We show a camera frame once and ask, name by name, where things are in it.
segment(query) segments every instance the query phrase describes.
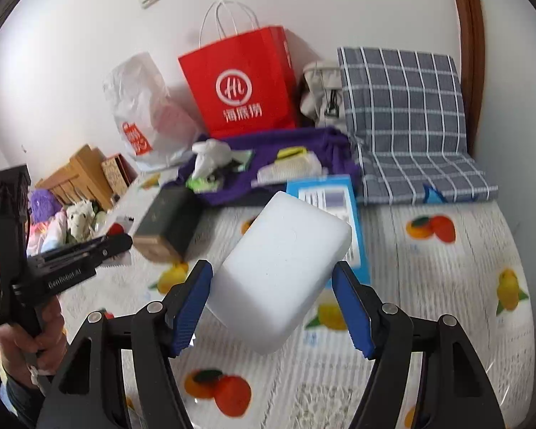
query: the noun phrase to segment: red label on plastic bag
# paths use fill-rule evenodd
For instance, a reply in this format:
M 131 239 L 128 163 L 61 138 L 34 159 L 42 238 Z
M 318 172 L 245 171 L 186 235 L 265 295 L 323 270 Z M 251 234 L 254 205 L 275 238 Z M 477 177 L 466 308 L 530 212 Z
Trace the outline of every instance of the red label on plastic bag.
M 153 148 L 149 145 L 149 142 L 134 122 L 133 124 L 124 122 L 121 127 L 123 127 L 123 132 L 125 132 L 125 136 L 129 140 L 129 143 L 131 143 L 133 150 L 135 150 L 135 155 L 141 156 L 153 151 Z

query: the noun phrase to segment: plaid cushion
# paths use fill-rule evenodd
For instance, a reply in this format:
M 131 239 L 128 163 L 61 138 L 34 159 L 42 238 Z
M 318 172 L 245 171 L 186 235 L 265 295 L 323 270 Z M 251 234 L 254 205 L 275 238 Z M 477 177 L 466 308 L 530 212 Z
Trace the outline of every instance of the plaid cushion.
M 347 131 L 363 170 L 364 203 L 494 198 L 496 185 L 466 153 L 465 112 L 449 56 L 338 49 Z

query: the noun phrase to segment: finger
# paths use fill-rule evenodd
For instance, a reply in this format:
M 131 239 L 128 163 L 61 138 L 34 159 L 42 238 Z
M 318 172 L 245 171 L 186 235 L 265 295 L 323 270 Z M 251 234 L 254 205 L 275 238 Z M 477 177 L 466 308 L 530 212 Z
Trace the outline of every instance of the finger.
M 59 338 L 63 335 L 64 324 L 63 316 L 58 316 L 46 324 L 46 330 L 35 339 L 40 350 L 47 350 L 58 343 Z
M 3 324 L 0 326 L 0 345 L 4 353 L 19 348 L 23 352 L 36 353 L 38 344 L 19 324 Z
M 58 298 L 53 297 L 46 306 L 41 310 L 41 317 L 45 322 L 49 322 L 54 318 L 61 316 L 61 306 L 59 304 Z
M 63 335 L 54 346 L 47 349 L 40 355 L 37 361 L 38 368 L 55 374 L 61 361 L 63 360 L 63 357 L 66 354 L 66 350 L 67 339 L 66 336 Z

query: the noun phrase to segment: wooden headboard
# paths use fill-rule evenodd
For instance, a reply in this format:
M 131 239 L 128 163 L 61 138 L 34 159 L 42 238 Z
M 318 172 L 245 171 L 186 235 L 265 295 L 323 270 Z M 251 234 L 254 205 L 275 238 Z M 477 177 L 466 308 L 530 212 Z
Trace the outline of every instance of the wooden headboard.
M 105 211 L 113 207 L 113 191 L 101 169 L 101 156 L 89 145 L 81 147 L 51 176 L 41 179 L 36 188 L 50 190 L 63 204 L 90 199 L 97 200 Z

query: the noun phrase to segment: brown wooden trim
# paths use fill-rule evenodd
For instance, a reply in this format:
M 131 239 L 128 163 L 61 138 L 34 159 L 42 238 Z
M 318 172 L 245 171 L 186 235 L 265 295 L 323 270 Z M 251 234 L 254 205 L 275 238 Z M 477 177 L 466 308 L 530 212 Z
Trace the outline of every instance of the brown wooden trim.
M 461 25 L 461 88 L 465 104 L 466 140 L 475 151 L 485 74 L 484 20 L 480 0 L 455 0 Z

